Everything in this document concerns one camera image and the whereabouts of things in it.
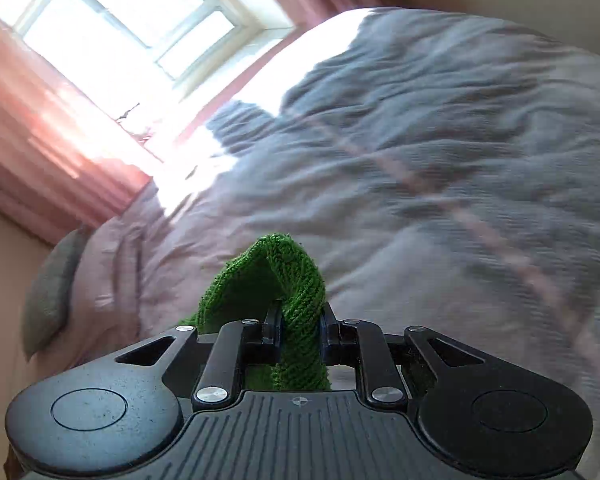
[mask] silver screw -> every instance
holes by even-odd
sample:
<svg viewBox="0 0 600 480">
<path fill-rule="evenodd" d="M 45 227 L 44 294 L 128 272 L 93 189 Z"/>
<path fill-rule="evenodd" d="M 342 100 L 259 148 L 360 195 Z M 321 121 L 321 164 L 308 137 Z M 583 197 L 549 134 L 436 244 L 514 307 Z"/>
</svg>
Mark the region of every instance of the silver screw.
<svg viewBox="0 0 600 480">
<path fill-rule="evenodd" d="M 382 386 L 381 388 L 376 388 L 371 392 L 371 396 L 377 400 L 378 402 L 384 402 L 389 404 L 391 402 L 398 402 L 402 400 L 404 394 L 398 389 L 392 386 Z"/>
<path fill-rule="evenodd" d="M 208 402 L 213 404 L 225 400 L 229 396 L 229 393 L 224 388 L 218 386 L 208 386 L 206 388 L 200 388 L 196 391 L 196 397 L 202 402 Z"/>
</svg>

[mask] sunlit bedding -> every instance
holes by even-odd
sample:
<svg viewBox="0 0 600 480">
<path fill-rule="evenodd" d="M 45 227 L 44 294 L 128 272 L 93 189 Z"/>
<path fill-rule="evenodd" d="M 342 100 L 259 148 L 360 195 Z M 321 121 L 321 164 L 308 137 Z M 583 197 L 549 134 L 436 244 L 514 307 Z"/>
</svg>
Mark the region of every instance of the sunlit bedding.
<svg viewBox="0 0 600 480">
<path fill-rule="evenodd" d="M 173 326 L 285 232 L 340 319 L 430 326 L 576 390 L 600 478 L 600 57 L 501 20 L 351 11 L 169 167 L 91 239 L 40 375 Z"/>
</svg>

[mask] gray pillow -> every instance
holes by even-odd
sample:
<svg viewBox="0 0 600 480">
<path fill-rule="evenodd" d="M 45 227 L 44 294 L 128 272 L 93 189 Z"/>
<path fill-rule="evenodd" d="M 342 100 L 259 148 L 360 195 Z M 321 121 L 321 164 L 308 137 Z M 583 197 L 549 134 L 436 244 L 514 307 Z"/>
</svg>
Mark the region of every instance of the gray pillow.
<svg viewBox="0 0 600 480">
<path fill-rule="evenodd" d="M 75 269 L 90 234 L 89 228 L 81 227 L 60 240 L 31 284 L 20 319 L 22 348 L 27 359 L 49 344 L 64 327 Z"/>
</svg>

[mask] green microfiber cloth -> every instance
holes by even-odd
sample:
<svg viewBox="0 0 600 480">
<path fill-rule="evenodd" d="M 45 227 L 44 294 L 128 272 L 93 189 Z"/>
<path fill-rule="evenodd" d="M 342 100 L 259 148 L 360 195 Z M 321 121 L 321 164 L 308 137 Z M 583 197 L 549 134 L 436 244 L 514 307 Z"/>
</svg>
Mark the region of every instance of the green microfiber cloth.
<svg viewBox="0 0 600 480">
<path fill-rule="evenodd" d="M 264 320 L 276 300 L 282 302 L 282 357 L 273 367 L 248 369 L 253 390 L 329 390 L 320 360 L 318 319 L 325 300 L 324 281 L 304 249 L 290 236 L 270 234 L 227 262 L 186 324 L 214 333 L 224 323 Z"/>
</svg>

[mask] window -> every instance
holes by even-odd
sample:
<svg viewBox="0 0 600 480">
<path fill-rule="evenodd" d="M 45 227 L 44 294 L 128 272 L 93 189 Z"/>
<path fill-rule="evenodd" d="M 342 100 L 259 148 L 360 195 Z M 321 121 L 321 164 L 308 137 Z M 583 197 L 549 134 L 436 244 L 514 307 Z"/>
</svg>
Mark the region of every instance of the window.
<svg viewBox="0 0 600 480">
<path fill-rule="evenodd" d="M 239 0 L 0 0 L 0 18 L 116 120 L 156 118 L 270 28 Z"/>
</svg>

